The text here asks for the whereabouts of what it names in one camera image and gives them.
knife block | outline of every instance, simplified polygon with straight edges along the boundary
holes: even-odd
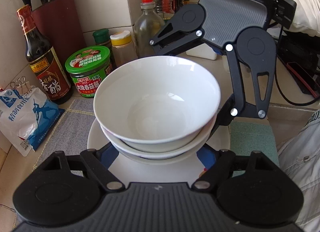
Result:
[[[39,31],[49,38],[66,71],[68,57],[86,47],[75,1],[53,0],[33,10],[31,15]]]

gray ribbed panel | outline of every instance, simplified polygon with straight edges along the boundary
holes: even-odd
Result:
[[[211,196],[189,190],[186,183],[132,183],[127,191],[109,194],[99,208],[80,222],[61,228],[26,223],[15,232],[266,232],[225,216]],[[274,232],[301,232],[291,224]]]
[[[204,39],[223,48],[251,26],[263,27],[267,8],[254,0],[200,0],[206,10]]]

stacked bowl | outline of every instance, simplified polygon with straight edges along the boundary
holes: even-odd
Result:
[[[93,107],[105,136],[124,156],[166,164],[196,153],[216,121],[220,88],[190,60],[146,57],[109,74]]]

green cloth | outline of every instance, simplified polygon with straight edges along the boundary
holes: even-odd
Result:
[[[236,122],[229,125],[230,150],[236,155],[250,155],[254,150],[263,152],[279,166],[275,137],[269,125]]]

white and blue plastic bag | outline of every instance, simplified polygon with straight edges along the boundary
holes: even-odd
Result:
[[[0,131],[23,156],[39,147],[63,111],[34,86],[25,94],[0,91]]]

